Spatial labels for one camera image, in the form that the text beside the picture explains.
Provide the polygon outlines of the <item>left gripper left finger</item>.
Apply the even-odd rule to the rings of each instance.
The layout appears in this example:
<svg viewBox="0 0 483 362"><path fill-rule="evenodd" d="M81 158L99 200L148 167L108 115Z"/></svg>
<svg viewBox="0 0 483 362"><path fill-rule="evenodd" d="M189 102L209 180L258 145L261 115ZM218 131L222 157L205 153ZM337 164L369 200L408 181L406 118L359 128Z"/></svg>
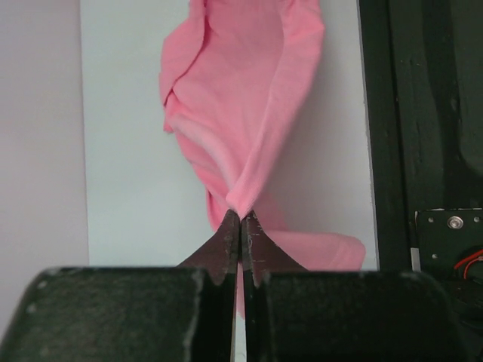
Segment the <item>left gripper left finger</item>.
<svg viewBox="0 0 483 362"><path fill-rule="evenodd" d="M26 288L3 361L231 361L241 222L176 267L53 267Z"/></svg>

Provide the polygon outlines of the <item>pink t shirt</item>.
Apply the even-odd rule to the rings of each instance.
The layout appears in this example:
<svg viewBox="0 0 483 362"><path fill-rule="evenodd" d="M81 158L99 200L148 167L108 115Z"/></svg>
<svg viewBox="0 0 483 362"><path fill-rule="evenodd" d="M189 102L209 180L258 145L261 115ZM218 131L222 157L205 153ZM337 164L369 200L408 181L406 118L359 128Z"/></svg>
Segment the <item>pink t shirt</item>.
<svg viewBox="0 0 483 362"><path fill-rule="evenodd" d="M365 246L288 230L266 185L312 87L325 27L317 1L191 1L162 45L160 98L206 191L217 229L255 212L277 246L309 270L361 268Z"/></svg>

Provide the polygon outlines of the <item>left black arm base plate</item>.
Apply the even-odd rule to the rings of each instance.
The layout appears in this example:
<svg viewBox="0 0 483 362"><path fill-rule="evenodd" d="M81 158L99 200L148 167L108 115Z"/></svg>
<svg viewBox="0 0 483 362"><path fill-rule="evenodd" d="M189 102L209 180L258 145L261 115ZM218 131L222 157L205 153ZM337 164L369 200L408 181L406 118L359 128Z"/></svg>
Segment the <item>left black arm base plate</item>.
<svg viewBox="0 0 483 362"><path fill-rule="evenodd" d="M420 270L450 278L457 263L482 249L482 209L432 209L415 214Z"/></svg>

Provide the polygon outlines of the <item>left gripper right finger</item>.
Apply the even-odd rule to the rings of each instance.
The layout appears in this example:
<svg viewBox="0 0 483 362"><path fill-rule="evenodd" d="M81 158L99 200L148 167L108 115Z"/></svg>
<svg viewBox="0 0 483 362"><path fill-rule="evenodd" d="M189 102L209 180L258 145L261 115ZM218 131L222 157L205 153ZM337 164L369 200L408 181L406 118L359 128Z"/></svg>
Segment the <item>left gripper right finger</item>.
<svg viewBox="0 0 483 362"><path fill-rule="evenodd" d="M249 361L464 361L441 285L415 271L308 271L241 221Z"/></svg>

